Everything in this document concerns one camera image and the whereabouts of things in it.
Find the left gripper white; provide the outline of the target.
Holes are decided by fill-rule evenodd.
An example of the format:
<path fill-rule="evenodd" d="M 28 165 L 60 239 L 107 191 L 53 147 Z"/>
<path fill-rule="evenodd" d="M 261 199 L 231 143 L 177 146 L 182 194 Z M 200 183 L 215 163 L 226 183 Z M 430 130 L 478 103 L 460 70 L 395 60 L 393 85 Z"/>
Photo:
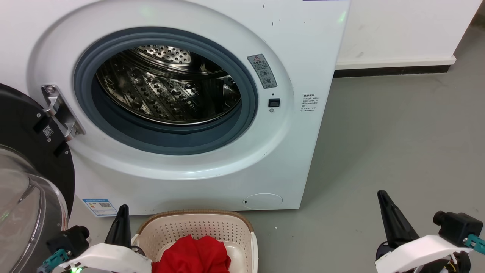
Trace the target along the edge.
<path fill-rule="evenodd" d="M 105 243 L 89 247 L 59 267 L 88 267 L 116 273 L 151 273 L 152 260 L 127 247 L 131 247 L 131 224 L 129 207 L 123 204 L 111 224 Z"/>

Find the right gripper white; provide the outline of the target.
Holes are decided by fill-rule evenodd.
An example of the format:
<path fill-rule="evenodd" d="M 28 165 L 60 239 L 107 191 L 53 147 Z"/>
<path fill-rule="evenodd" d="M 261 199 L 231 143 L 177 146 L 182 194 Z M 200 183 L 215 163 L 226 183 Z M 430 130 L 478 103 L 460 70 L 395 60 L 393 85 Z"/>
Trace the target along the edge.
<path fill-rule="evenodd" d="M 419 238 L 385 190 L 379 190 L 377 198 L 387 243 L 390 247 L 398 247 L 375 262 L 378 273 L 402 273 L 438 259 L 444 259 L 453 253 L 473 251 L 466 246 L 455 246 L 438 235 Z"/>

